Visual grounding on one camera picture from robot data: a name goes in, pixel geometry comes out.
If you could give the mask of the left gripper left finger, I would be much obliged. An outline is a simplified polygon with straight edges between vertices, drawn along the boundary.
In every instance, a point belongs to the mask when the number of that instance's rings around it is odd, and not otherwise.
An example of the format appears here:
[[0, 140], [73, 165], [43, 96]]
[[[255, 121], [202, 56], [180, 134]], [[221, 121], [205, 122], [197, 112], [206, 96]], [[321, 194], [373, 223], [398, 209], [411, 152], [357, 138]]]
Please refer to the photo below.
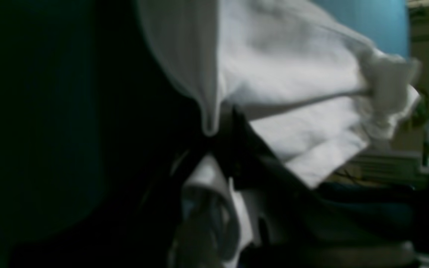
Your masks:
[[165, 268], [181, 223], [181, 189], [218, 137], [195, 135], [110, 193], [88, 217], [10, 255], [11, 268]]

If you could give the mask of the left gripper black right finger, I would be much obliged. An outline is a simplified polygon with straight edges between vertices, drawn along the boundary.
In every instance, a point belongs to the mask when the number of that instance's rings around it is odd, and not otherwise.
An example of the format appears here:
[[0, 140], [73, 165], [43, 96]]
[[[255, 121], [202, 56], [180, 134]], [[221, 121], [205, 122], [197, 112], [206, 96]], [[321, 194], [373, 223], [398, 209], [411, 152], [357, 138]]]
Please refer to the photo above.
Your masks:
[[246, 268], [415, 268], [407, 240], [368, 232], [328, 206], [288, 171], [234, 107], [233, 183], [245, 200], [254, 239]]

